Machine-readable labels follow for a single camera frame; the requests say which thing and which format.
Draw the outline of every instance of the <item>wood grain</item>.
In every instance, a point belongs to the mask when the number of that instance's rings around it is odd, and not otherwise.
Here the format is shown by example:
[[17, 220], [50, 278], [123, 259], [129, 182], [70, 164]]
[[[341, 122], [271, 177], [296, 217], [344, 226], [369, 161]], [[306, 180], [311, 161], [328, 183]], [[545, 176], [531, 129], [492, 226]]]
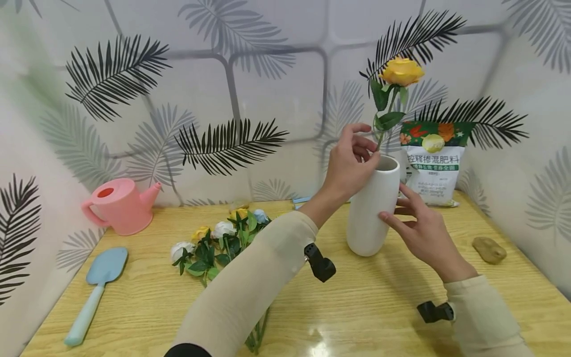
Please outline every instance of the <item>wood grain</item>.
[[[455, 199], [460, 207], [441, 209], [451, 236], [504, 297], [532, 350], [537, 356], [570, 355], [571, 304], [463, 194], [456, 192]], [[274, 218], [291, 207], [291, 202], [265, 202], [251, 208], [262, 208]], [[348, 208], [344, 205], [317, 237], [337, 274], [323, 284], [306, 265], [284, 287], [272, 305], [260, 355], [460, 356], [450, 324], [425, 324], [416, 311], [426, 300], [439, 304], [446, 299], [438, 276], [408, 252], [394, 231], [377, 255], [351, 253], [345, 243]], [[162, 357], [203, 290], [198, 280], [179, 276], [171, 267], [170, 247], [227, 214], [227, 206], [160, 208], [139, 234], [122, 237], [108, 230], [22, 357]], [[508, 257], [496, 266], [485, 263], [471, 246], [476, 236], [494, 239]], [[85, 282], [91, 262], [117, 246], [129, 251], [123, 275], [107, 285], [83, 345], [65, 346], [63, 339], [93, 289]], [[244, 347], [239, 355], [251, 354]]]

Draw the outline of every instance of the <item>white vase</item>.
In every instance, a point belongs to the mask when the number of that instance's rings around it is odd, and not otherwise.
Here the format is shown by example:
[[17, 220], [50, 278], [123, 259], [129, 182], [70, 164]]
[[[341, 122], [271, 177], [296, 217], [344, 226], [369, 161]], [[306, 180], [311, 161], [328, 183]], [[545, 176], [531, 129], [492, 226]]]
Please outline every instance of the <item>white vase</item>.
[[347, 244], [355, 254], [371, 256], [381, 249], [389, 227], [378, 214], [381, 211], [395, 212], [399, 182], [399, 162], [382, 156], [365, 187], [351, 199]]

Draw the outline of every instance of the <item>hand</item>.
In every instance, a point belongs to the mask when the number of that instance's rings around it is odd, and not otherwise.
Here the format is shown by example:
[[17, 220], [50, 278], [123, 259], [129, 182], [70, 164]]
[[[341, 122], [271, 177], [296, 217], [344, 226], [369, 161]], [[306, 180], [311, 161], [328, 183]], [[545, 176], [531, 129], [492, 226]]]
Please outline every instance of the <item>hand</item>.
[[413, 216], [416, 221], [401, 222], [388, 212], [379, 218], [401, 236], [411, 253], [430, 265], [444, 283], [458, 282], [478, 276], [454, 245], [446, 230], [442, 215], [424, 204], [422, 197], [404, 184], [400, 191], [407, 198], [399, 198], [395, 214]]
[[348, 124], [341, 132], [337, 145], [329, 153], [329, 167], [323, 186], [315, 196], [299, 208], [318, 228], [351, 196], [359, 192], [373, 174], [381, 154], [371, 140], [355, 133], [368, 133], [369, 125]]
[[322, 190], [341, 193], [343, 202], [346, 202], [365, 186], [377, 168], [381, 154], [375, 152], [377, 146], [374, 142], [355, 133], [370, 131], [371, 127], [363, 123], [348, 124], [343, 128], [341, 138], [329, 153], [329, 167]]

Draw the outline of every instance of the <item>blue rose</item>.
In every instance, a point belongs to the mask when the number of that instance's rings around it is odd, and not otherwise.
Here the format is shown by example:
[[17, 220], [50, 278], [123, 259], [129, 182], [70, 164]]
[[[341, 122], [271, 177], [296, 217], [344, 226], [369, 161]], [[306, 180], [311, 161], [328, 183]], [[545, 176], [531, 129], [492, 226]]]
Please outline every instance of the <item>blue rose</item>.
[[264, 210], [257, 209], [254, 211], [254, 217], [256, 217], [256, 221], [258, 223], [268, 223], [268, 216]]

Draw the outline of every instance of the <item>beige sleeve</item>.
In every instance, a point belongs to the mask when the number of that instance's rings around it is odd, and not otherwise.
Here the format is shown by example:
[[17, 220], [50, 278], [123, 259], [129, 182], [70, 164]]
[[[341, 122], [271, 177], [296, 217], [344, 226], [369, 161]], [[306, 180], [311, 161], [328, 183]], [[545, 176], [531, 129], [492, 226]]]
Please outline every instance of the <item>beige sleeve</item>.
[[444, 287], [454, 309], [454, 336], [464, 356], [533, 356], [508, 306], [485, 276], [447, 283]]
[[317, 231], [301, 212], [275, 219], [198, 296], [174, 345], [193, 343], [213, 357], [234, 357], [282, 287], [303, 267], [303, 250]]

